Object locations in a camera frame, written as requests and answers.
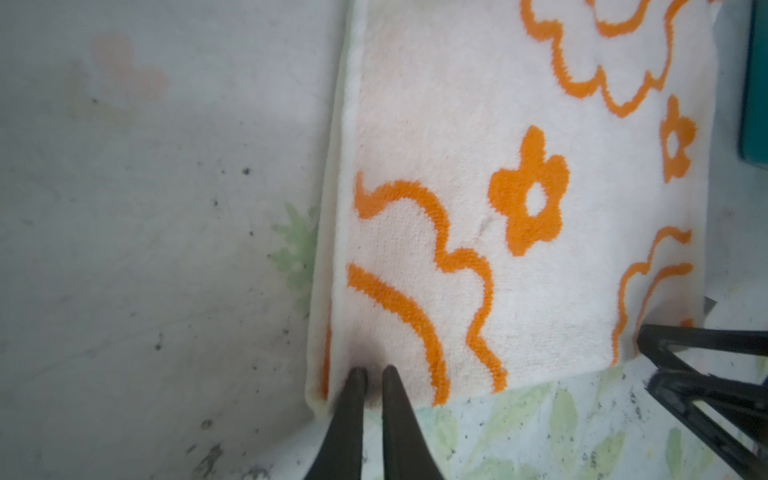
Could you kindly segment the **orange white floral towel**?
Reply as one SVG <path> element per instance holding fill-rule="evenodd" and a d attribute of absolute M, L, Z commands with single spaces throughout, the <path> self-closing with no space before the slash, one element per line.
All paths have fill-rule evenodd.
<path fill-rule="evenodd" d="M 415 407 L 613 367 L 699 326 L 717 1 L 354 1 L 307 345 Z"/>

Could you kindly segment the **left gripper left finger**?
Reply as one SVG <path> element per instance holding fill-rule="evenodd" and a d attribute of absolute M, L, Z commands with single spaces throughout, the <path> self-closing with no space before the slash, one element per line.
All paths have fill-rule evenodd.
<path fill-rule="evenodd" d="M 361 478 L 363 416 L 367 387 L 366 369 L 351 369 L 335 404 L 326 436 L 305 475 L 306 480 Z"/>

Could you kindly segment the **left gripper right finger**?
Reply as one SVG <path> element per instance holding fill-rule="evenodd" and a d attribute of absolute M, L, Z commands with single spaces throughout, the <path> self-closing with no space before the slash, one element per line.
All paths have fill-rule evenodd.
<path fill-rule="evenodd" d="M 443 480 L 393 365 L 383 370 L 382 401 L 384 478 Z"/>

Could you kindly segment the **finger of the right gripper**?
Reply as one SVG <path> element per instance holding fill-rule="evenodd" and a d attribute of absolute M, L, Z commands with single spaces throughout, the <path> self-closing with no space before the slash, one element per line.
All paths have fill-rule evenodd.
<path fill-rule="evenodd" d="M 693 367 L 675 354 L 675 348 L 690 347 L 766 357 L 767 332 L 649 324 L 640 328 L 637 347 L 659 369 L 695 373 Z"/>
<path fill-rule="evenodd" d="M 767 387 L 658 371 L 649 394 L 743 479 L 767 477 Z"/>

